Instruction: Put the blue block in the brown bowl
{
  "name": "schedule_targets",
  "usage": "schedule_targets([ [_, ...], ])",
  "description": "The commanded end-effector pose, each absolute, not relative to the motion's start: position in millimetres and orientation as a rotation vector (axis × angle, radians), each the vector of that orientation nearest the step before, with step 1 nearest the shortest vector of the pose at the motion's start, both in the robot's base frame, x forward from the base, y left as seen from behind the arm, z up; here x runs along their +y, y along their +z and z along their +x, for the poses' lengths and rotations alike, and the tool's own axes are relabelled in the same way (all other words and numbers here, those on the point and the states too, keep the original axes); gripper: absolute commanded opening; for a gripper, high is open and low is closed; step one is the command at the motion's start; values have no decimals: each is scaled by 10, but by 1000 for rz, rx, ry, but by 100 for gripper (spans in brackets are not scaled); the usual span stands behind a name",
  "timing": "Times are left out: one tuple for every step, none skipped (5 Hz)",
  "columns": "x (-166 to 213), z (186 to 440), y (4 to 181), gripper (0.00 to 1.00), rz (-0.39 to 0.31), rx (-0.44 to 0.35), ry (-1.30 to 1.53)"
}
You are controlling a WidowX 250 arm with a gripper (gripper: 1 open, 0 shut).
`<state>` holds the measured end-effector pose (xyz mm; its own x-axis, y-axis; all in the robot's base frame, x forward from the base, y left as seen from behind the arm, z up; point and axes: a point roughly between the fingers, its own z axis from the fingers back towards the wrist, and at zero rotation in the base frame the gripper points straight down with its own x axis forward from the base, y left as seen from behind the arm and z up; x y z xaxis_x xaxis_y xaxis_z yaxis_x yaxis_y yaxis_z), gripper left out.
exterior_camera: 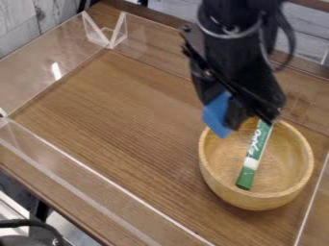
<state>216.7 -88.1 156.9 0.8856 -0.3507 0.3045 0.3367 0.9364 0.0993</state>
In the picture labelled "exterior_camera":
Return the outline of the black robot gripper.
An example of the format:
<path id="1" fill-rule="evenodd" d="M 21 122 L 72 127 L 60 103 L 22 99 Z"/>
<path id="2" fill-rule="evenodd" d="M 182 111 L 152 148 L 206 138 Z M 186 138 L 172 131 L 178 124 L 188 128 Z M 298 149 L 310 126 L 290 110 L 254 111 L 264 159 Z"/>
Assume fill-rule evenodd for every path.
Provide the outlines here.
<path id="1" fill-rule="evenodd" d="M 286 97 L 263 59 L 263 36 L 218 38 L 195 24 L 180 27 L 180 36 L 199 101 L 207 105 L 223 92 L 231 94 L 223 125 L 238 131 L 252 116 L 274 123 Z"/>

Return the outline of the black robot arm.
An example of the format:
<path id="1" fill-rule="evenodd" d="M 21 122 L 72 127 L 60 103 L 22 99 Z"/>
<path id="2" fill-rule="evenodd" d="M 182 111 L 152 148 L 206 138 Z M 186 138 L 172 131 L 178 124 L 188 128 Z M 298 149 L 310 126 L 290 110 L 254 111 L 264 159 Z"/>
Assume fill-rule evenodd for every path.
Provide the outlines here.
<path id="1" fill-rule="evenodd" d="M 272 124 L 286 103 L 271 65 L 278 32 L 287 39 L 293 59 L 297 40 L 282 13 L 286 0 L 202 0 L 196 21 L 180 26 L 182 52 L 203 105 L 202 119 L 219 137 L 258 117 Z"/>

